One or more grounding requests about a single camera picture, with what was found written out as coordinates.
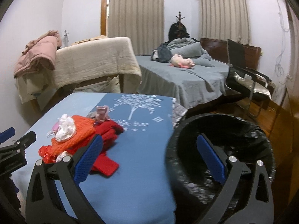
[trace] gray bedsheet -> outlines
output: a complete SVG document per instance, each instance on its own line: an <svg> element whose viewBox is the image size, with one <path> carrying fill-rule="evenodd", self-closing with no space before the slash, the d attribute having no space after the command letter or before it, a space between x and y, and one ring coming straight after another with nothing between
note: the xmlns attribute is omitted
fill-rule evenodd
<svg viewBox="0 0 299 224"><path fill-rule="evenodd" d="M151 61L150 56L136 56L136 59L142 72L140 94L173 97L187 109L225 95L228 66L222 62L212 59L214 67L183 69Z"/></svg>

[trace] trash can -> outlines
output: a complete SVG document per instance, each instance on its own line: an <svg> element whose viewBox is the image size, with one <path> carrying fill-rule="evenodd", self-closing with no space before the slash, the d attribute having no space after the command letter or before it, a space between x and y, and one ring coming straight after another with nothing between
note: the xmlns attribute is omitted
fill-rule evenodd
<svg viewBox="0 0 299 224"><path fill-rule="evenodd" d="M202 133L228 156L233 155L241 162L255 164L262 160L270 182L275 177L271 144L256 124L226 114L191 117L175 129L166 151L167 172L177 204L177 224L193 223L221 189L196 148L196 139ZM224 218L232 215L245 184L244 180L239 182Z"/></svg>

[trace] blue gripper pad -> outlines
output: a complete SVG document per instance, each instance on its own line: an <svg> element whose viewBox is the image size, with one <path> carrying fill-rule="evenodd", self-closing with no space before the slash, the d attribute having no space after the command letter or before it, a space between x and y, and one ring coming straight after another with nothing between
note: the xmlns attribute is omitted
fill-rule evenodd
<svg viewBox="0 0 299 224"><path fill-rule="evenodd" d="M103 139L100 135L96 136L89 146L89 148L83 153L82 157L75 166L74 182L76 185L84 182L95 162L98 155L103 149Z"/></svg>
<svg viewBox="0 0 299 224"><path fill-rule="evenodd" d="M15 135L15 129L13 127L10 127L6 131L3 131L0 133L0 144L7 141L9 138L13 137Z"/></svg>
<svg viewBox="0 0 299 224"><path fill-rule="evenodd" d="M213 149L212 143L204 134L201 134L197 137L196 145L214 180L224 185L226 181L225 166Z"/></svg>

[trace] mattress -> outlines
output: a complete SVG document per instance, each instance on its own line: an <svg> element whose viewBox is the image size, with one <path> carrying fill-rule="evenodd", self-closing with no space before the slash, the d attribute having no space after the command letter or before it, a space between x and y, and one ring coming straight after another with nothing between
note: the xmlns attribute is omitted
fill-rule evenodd
<svg viewBox="0 0 299 224"><path fill-rule="evenodd" d="M89 175L80 188L107 224L173 224L175 201L165 168L165 150L172 135L172 98L113 93L73 93L49 110L30 130L36 142L26 149L28 164L13 173L26 196L38 150L51 144L47 132L62 114L86 116L96 105L108 105L109 116L123 126L107 156L119 169L110 177ZM59 181L57 189L67 213L75 214Z"/></svg>
<svg viewBox="0 0 299 224"><path fill-rule="evenodd" d="M151 61L150 56L136 56L136 59L142 72L140 94L173 97L187 109L225 95L229 69L225 63L212 59L210 62L214 67L184 69Z"/></svg>

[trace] white tree design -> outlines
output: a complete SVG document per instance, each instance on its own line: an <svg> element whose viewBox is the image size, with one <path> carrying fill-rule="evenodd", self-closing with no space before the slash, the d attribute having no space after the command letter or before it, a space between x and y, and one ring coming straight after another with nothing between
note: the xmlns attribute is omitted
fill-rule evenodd
<svg viewBox="0 0 299 224"><path fill-rule="evenodd" d="M161 107L160 102L163 99L157 99L154 95L140 95L140 94L128 94L122 95L119 99L114 99L116 102L114 107L119 105L130 105L131 113L128 120L131 120L133 113L138 108L148 109L150 114L155 110L155 107Z"/></svg>

